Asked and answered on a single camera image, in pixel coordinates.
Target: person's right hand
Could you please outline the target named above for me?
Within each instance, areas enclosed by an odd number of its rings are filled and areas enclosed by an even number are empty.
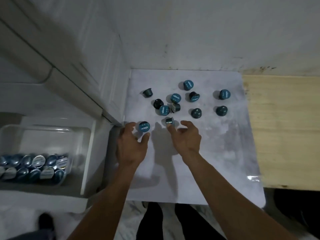
[[[182,125],[187,128],[179,128],[176,130],[171,124],[167,125],[167,129],[171,134],[174,148],[182,156],[184,162],[188,156],[199,153],[201,136],[199,130],[191,121],[181,121]]]

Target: wooden tabletop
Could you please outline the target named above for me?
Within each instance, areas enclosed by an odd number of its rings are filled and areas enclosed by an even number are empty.
[[[264,187],[320,190],[320,77],[243,76]]]

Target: person's left hand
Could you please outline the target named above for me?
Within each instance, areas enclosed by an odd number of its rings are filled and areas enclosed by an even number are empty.
[[[127,123],[121,129],[117,140],[117,152],[119,166],[138,167],[146,156],[150,133],[144,134],[141,142],[132,134],[135,122]]]

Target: marble floor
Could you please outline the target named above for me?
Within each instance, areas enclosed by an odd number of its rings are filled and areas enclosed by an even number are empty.
[[[266,207],[265,211],[300,240],[316,240],[303,226],[282,215],[274,206],[272,189],[265,189]],[[183,240],[182,228],[174,213],[174,204],[160,203],[163,212],[163,236],[168,240]],[[220,234],[224,235],[218,222],[211,213],[208,206],[193,205],[193,207],[204,217]],[[146,209],[141,202],[127,201],[123,208],[121,219],[115,235],[115,240],[134,240],[140,221]],[[0,240],[34,231],[37,229],[37,219],[42,211],[25,208],[0,207]],[[85,213],[59,213],[51,212],[54,218],[57,240],[65,240],[81,221]]]

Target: transparent plastic bin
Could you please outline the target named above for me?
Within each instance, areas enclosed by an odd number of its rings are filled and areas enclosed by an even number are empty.
[[[68,127],[5,125],[0,129],[0,155],[50,154],[68,155],[68,162],[61,185],[71,172],[73,156],[77,151],[77,139],[74,131]]]

